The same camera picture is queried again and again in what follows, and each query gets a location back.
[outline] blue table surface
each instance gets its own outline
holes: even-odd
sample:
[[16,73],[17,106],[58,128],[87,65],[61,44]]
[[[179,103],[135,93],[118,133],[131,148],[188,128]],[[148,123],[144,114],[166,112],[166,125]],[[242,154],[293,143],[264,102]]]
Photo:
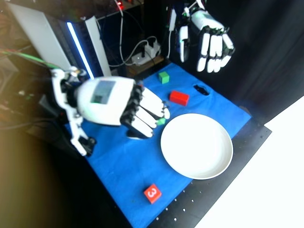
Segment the blue table surface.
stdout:
[[[165,101],[172,90],[190,95],[186,107],[170,104],[170,119],[186,113],[204,114],[218,121],[231,138],[250,119],[246,112],[179,66],[169,64],[159,72],[162,71],[170,75],[169,83],[162,85],[156,73],[144,80],[144,86]],[[210,94],[202,95],[194,85],[206,87]],[[124,126],[83,123],[87,135],[97,140],[93,155],[87,160],[134,228],[147,227],[191,182],[173,170],[162,155],[160,139],[164,127],[158,127],[150,139],[131,140],[126,137]],[[162,192],[154,204],[143,194],[151,184]]]

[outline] white robotic hand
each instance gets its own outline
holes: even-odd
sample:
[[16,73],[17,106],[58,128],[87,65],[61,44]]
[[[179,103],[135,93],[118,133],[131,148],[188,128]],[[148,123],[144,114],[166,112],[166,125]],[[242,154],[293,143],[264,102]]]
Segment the white robotic hand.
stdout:
[[169,119],[166,104],[133,79],[98,77],[80,84],[80,72],[75,67],[66,72],[51,71],[55,100],[66,111],[72,132],[71,143],[81,155],[90,155],[96,143],[81,127],[84,118],[97,124],[123,124],[130,129],[127,136],[138,139],[152,137],[157,121]]
[[190,48],[189,28],[200,35],[199,60],[197,71],[207,67],[207,72],[218,72],[231,59],[234,46],[227,35],[227,29],[216,21],[204,8],[200,0],[196,1],[199,7],[185,8],[183,22],[179,30],[180,60],[187,60]]

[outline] red rectangular block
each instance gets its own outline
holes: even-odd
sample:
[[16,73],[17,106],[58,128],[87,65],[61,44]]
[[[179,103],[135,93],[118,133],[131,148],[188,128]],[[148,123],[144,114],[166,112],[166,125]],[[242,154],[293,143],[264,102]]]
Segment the red rectangular block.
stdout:
[[189,95],[177,91],[172,91],[169,100],[174,103],[178,103],[180,105],[186,106],[189,101]]
[[162,195],[161,191],[158,190],[155,184],[148,187],[147,190],[144,191],[143,193],[148,198],[151,204],[153,204],[156,200],[158,200],[158,198]]

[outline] white plate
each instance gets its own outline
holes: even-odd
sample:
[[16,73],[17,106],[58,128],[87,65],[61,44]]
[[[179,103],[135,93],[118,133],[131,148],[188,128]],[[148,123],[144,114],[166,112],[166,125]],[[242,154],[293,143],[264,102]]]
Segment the white plate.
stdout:
[[180,115],[167,124],[161,136],[166,161],[186,177],[210,179],[224,172],[231,163],[233,146],[229,134],[205,115]]

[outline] white floor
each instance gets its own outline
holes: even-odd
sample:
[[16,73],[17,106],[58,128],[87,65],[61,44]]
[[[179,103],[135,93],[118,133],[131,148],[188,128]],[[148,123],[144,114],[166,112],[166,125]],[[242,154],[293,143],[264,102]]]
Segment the white floor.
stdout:
[[304,97],[265,126],[273,133],[196,228],[304,228]]

